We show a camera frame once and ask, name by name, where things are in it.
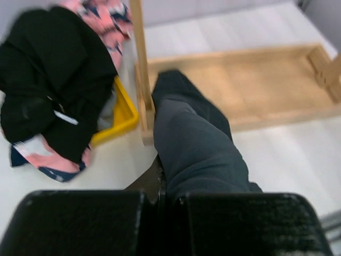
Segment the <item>clothing pile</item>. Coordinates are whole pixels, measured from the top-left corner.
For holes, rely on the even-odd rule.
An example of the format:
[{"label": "clothing pile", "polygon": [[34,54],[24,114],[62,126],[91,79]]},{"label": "clothing pile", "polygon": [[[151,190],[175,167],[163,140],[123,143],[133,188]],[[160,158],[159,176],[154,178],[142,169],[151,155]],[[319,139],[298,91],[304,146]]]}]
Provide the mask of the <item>clothing pile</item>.
[{"label": "clothing pile", "polygon": [[[69,4],[80,5],[75,11]],[[105,9],[111,27],[99,16]],[[113,123],[129,15],[120,1],[71,0],[16,19],[0,46],[1,126],[13,167],[30,163],[65,182],[89,165],[93,134]]]}]

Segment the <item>wooden tray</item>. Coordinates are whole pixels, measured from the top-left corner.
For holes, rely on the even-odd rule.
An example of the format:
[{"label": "wooden tray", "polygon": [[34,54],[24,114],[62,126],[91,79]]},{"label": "wooden tray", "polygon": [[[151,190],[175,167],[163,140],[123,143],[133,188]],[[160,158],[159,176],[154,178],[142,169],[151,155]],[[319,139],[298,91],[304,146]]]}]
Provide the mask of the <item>wooden tray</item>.
[{"label": "wooden tray", "polygon": [[150,92],[167,69],[187,75],[233,131],[341,114],[341,57],[331,63],[320,44],[151,59],[135,69],[145,144],[153,143]]}]

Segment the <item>wooden post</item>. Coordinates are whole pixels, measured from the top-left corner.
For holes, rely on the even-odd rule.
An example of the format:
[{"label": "wooden post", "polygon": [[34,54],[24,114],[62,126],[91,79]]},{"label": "wooden post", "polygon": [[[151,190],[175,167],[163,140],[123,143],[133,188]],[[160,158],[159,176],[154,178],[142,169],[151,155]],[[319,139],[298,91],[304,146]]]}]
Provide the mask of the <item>wooden post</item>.
[{"label": "wooden post", "polygon": [[341,54],[339,54],[331,64],[327,65],[316,75],[317,82],[322,87],[329,87],[335,81],[339,81],[341,75]]},{"label": "wooden post", "polygon": [[148,61],[147,51],[145,48],[144,39],[144,23],[142,14],[141,0],[130,0],[130,7],[132,12],[132,19],[134,25],[134,35],[136,41],[137,58],[140,67],[141,90],[143,100],[145,103],[145,113],[147,119],[147,126],[153,130],[155,108],[150,94],[149,76],[148,76]]}]

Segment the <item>black garment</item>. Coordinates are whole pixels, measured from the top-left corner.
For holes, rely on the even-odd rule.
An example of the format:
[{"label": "black garment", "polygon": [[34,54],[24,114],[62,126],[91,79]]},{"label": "black garment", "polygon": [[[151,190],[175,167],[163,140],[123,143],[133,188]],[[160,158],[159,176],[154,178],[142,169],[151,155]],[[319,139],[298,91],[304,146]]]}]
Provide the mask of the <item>black garment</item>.
[{"label": "black garment", "polygon": [[[98,35],[62,7],[23,13],[0,46],[1,125],[11,143],[43,134],[79,162],[117,71]],[[71,124],[54,110],[77,120]]]},{"label": "black garment", "polygon": [[183,74],[159,74],[152,96],[157,110],[155,148],[171,202],[192,192],[261,192],[249,182],[228,120]]}]

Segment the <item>yellow basket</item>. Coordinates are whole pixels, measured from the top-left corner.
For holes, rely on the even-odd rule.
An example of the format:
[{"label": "yellow basket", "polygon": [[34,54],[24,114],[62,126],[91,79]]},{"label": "yellow basket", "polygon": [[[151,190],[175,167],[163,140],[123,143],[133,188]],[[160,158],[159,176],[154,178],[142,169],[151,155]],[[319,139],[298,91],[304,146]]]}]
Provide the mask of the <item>yellow basket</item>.
[{"label": "yellow basket", "polygon": [[117,93],[117,102],[113,110],[113,127],[96,133],[91,140],[91,145],[93,147],[135,129],[139,123],[139,113],[118,76],[115,77],[114,86]]}]

